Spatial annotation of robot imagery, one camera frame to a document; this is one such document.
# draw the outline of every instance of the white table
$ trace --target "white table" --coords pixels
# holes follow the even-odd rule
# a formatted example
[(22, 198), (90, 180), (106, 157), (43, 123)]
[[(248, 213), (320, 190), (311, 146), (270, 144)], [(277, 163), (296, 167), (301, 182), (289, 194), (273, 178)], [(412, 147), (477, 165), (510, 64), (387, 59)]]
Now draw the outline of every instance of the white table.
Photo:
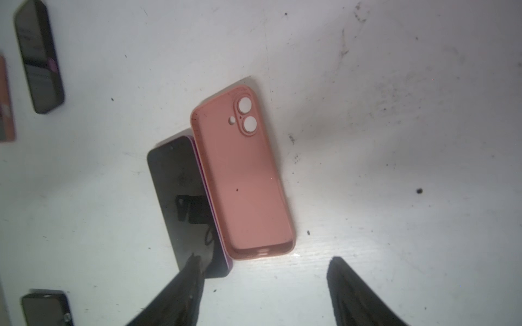
[(30, 102), (18, 5), (0, 2), (13, 326), (31, 288), (67, 291), (75, 325), (124, 325), (177, 274), (146, 154), (248, 76), (297, 245), (207, 280), (199, 325), (334, 325), (334, 255), (411, 325), (520, 324), (520, 1), (48, 0), (66, 92), (48, 115)]

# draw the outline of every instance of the black smartphone screen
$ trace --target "black smartphone screen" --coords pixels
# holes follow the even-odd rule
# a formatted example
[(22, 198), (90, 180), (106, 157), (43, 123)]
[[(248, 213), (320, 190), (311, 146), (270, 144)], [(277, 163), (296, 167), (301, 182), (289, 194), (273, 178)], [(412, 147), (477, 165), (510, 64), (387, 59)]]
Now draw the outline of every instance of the black smartphone screen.
[(65, 96), (45, 5), (28, 0), (16, 13), (15, 27), (34, 110), (47, 113)]
[(64, 294), (28, 294), (22, 298), (21, 303), (27, 326), (73, 325)]
[(194, 254), (201, 256), (205, 278), (224, 277), (229, 268), (192, 142), (180, 137), (151, 150), (150, 174), (180, 270)]

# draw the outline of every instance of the black phone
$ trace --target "black phone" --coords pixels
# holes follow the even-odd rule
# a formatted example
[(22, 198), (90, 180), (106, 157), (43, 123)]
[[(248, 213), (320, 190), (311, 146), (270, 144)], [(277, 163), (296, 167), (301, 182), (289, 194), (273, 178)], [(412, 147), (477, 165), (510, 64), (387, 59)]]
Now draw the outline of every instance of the black phone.
[(63, 293), (30, 293), (21, 299), (27, 326), (73, 326), (69, 302)]
[(162, 144), (147, 162), (180, 270), (195, 255), (205, 278), (227, 276), (232, 261), (221, 246), (194, 139), (181, 136)]
[(28, 0), (15, 15), (18, 45), (36, 113), (47, 113), (65, 100), (46, 6)]

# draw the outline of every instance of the orange phone case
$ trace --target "orange phone case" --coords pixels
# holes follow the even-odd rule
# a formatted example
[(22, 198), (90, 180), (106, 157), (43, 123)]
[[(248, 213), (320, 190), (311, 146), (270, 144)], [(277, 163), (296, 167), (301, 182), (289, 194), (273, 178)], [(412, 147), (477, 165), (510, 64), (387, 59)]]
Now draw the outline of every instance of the orange phone case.
[(15, 140), (15, 122), (9, 100), (7, 71), (4, 57), (0, 56), (0, 142)]
[[(247, 97), (252, 108), (239, 111)], [(248, 133), (243, 121), (257, 120)], [(194, 109), (191, 126), (225, 250), (234, 259), (276, 256), (295, 245), (257, 96), (238, 86)]]

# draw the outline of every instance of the smartphone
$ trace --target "smartphone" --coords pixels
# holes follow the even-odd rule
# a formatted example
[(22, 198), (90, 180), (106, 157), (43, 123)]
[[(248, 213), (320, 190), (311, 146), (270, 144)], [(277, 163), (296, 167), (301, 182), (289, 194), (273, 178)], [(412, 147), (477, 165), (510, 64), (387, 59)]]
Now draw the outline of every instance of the smartphone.
[(47, 113), (64, 102), (65, 93), (46, 6), (25, 2), (15, 14), (15, 28), (34, 111)]
[(193, 138), (181, 136), (159, 145), (147, 162), (180, 270), (196, 255), (205, 278), (227, 276), (232, 261), (221, 246)]
[(0, 142), (13, 140), (15, 140), (15, 123), (9, 100), (7, 70), (4, 57), (0, 56)]
[(191, 126), (227, 253), (291, 251), (295, 233), (254, 91), (237, 86), (210, 99), (194, 109)]
[(21, 299), (27, 326), (73, 326), (65, 294), (31, 293)]

